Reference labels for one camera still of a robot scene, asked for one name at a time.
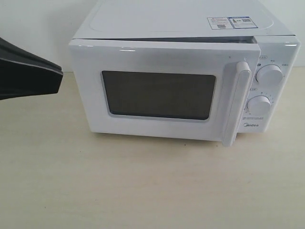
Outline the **white lower timer knob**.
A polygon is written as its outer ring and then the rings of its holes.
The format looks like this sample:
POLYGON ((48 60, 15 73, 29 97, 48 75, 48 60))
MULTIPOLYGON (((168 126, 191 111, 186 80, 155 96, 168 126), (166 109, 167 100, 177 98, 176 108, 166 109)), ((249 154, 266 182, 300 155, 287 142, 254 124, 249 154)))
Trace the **white lower timer knob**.
POLYGON ((246 106, 252 115, 265 115, 271 110, 269 98, 262 95, 251 98, 246 106))

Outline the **blue white label sticker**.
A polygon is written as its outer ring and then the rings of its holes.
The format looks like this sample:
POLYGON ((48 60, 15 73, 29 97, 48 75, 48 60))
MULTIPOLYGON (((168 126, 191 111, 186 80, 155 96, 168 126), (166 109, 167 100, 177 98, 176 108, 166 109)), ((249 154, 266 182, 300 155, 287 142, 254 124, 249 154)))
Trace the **blue white label sticker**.
POLYGON ((212 30, 257 29, 249 16, 207 18, 212 30))

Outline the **white upper power knob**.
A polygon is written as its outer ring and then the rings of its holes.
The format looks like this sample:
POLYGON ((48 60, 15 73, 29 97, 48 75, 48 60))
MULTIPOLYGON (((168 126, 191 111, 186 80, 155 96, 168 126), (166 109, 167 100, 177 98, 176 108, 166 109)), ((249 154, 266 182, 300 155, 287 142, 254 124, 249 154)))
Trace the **white upper power knob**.
POLYGON ((258 70, 255 79, 262 87, 278 85, 284 78, 281 69, 274 64, 266 65, 258 70))

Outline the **white microwave door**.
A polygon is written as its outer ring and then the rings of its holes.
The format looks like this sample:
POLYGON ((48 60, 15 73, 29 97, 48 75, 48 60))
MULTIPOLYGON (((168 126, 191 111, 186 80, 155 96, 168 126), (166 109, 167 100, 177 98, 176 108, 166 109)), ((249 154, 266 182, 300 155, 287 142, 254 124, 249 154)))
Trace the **white microwave door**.
POLYGON ((95 133, 234 142, 256 43, 73 39, 72 68, 95 133))

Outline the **white microwave oven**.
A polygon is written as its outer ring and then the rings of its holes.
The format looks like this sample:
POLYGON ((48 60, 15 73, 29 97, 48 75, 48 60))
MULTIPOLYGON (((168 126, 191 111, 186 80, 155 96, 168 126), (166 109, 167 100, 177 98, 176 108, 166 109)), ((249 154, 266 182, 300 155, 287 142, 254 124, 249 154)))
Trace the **white microwave oven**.
POLYGON ((277 17, 257 0, 101 0, 74 34, 73 39, 147 42, 256 43, 261 53, 237 133, 264 132, 283 91, 300 42, 277 17), (212 30, 207 18, 249 16, 257 29, 212 30), (262 87, 256 73, 277 65, 283 80, 262 87), (266 96, 271 110, 253 115, 247 102, 266 96))

